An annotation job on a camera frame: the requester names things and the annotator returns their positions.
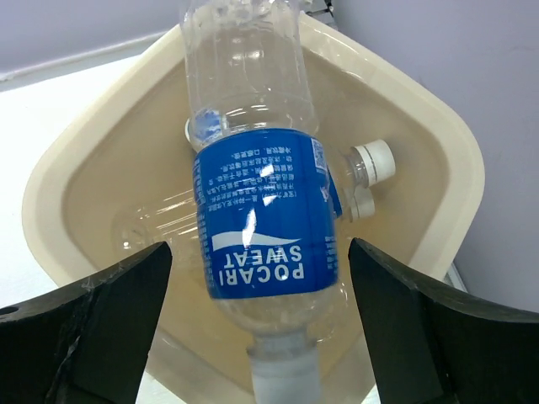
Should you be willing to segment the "clear bottle large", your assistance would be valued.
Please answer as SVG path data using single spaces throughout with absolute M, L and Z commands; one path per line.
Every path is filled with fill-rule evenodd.
M 268 128 L 313 135 L 299 33 L 304 1 L 192 1 L 180 22 L 196 151 Z

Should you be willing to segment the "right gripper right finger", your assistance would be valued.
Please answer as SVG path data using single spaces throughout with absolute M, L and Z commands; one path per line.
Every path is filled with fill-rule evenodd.
M 356 238 L 350 275 L 383 403 L 536 403 L 538 315 L 477 298 Z

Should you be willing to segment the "blue label bottle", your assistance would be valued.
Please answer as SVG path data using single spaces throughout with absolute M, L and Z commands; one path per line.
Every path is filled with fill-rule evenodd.
M 258 403 L 318 403 L 308 327 L 339 279 L 330 176 L 322 144 L 298 130 L 251 130 L 200 151 L 193 166 L 210 297 L 250 332 Z
M 120 258 L 167 242 L 174 259 L 188 267 L 201 261 L 194 191 L 159 197 L 120 210 L 112 221 L 113 250 Z

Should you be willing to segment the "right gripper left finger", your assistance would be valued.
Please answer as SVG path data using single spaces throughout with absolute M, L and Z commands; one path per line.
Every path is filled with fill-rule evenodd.
M 172 253 L 159 242 L 1 310 L 3 403 L 133 403 Z

